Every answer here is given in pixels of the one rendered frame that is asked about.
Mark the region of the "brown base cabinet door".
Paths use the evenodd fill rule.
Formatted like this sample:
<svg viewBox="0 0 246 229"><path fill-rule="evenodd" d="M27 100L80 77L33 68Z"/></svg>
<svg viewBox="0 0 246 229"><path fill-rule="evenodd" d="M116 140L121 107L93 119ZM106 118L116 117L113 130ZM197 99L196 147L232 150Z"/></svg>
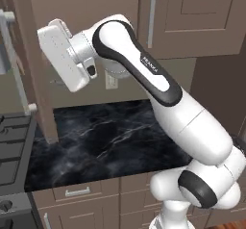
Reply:
<svg viewBox="0 0 246 229"><path fill-rule="evenodd" d="M48 214L52 229L119 229L119 196L76 201L38 210Z"/></svg>

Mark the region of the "brown panelled wall cabinet door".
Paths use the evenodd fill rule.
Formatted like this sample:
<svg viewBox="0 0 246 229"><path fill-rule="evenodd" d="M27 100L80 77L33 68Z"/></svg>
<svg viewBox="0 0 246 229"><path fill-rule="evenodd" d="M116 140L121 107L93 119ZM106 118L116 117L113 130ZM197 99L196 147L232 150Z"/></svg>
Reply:
<svg viewBox="0 0 246 229"><path fill-rule="evenodd" d="M150 0L139 0L137 36L156 59L233 55L246 36L246 0L157 0L152 48Z"/></svg>

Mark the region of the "dark brown tall cabinet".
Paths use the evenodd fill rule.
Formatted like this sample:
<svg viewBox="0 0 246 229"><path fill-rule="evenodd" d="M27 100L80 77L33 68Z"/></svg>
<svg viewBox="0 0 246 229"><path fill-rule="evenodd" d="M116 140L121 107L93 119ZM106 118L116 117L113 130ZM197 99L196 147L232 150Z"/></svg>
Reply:
<svg viewBox="0 0 246 229"><path fill-rule="evenodd" d="M191 95L246 140L246 40L237 55L198 58Z"/></svg>

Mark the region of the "white wall socket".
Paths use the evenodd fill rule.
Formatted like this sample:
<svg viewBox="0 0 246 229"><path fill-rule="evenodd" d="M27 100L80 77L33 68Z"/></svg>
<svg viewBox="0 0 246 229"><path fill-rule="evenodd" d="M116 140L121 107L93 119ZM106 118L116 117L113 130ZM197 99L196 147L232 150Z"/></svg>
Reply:
<svg viewBox="0 0 246 229"><path fill-rule="evenodd" d="M105 72L105 82L106 89L117 89L118 88L118 80L109 75L108 72Z"/></svg>

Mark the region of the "brown cabinet side panel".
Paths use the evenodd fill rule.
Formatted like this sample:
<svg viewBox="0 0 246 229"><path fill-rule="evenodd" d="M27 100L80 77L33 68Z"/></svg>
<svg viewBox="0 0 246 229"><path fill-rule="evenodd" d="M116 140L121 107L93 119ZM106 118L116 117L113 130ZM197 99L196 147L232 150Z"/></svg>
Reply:
<svg viewBox="0 0 246 229"><path fill-rule="evenodd" d="M27 62L23 65L29 72L32 102L37 104L37 121L48 143L59 140L53 107L49 99L44 62L37 37L37 25L31 0L13 0L20 36Z"/></svg>

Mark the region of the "grey microwave oven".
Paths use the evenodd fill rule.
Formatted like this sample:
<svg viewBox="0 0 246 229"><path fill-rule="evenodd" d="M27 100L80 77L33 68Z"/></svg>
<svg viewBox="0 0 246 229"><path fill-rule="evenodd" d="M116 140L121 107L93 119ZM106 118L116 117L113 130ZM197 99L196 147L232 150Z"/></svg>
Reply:
<svg viewBox="0 0 246 229"><path fill-rule="evenodd" d="M17 67L20 71L20 74L24 75L25 69L22 60L25 58L25 51L24 51L22 36L20 35L20 29L17 21L13 0L0 0L0 10L3 10L4 12L13 12L13 20L7 23L7 27L9 28L10 36L12 39L12 45L15 52ZM8 58L7 50L4 45L1 31L0 31L0 64L3 64L6 70L10 69L11 64L9 63L9 58Z"/></svg>

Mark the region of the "brown drawer front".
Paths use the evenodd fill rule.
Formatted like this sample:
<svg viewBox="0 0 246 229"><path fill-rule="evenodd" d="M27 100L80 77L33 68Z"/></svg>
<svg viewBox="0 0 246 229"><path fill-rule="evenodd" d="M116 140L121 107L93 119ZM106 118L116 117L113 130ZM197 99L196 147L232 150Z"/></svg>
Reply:
<svg viewBox="0 0 246 229"><path fill-rule="evenodd" d="M78 191L78 190L83 190L86 187L90 187L90 193L89 194L65 197L65 191L66 190ZM102 192L102 187L101 187L101 183L99 181L76 184L76 185L70 185L70 186L63 186L63 187L59 187L59 188L53 188L53 194L54 194L54 197L55 197L56 201L62 201L62 200L67 200L67 199L75 199L75 198L91 197L93 195L100 194L101 192Z"/></svg>

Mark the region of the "dark grey stove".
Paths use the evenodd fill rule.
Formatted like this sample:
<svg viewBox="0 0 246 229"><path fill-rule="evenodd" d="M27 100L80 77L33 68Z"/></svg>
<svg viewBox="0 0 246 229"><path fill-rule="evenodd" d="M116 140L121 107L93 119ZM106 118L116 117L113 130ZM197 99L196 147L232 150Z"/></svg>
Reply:
<svg viewBox="0 0 246 229"><path fill-rule="evenodd" d="M30 115L0 114L0 229L37 229L24 189L35 130Z"/></svg>

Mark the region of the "brown stack of drawers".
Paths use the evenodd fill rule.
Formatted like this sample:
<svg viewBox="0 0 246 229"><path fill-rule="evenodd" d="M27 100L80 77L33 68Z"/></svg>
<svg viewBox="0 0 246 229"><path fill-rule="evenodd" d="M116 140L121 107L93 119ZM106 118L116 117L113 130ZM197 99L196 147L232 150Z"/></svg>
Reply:
<svg viewBox="0 0 246 229"><path fill-rule="evenodd" d="M161 203L150 192L156 172L125 176L120 179L120 229L148 229L159 213Z"/></svg>

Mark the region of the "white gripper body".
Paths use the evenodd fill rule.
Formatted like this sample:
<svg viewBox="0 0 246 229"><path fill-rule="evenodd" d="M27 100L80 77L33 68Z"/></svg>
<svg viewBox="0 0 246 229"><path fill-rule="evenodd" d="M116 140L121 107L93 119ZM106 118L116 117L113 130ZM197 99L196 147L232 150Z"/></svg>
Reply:
<svg viewBox="0 0 246 229"><path fill-rule="evenodd" d="M54 19L37 30L40 48L71 92L85 87L89 76L72 48L72 35L66 24Z"/></svg>

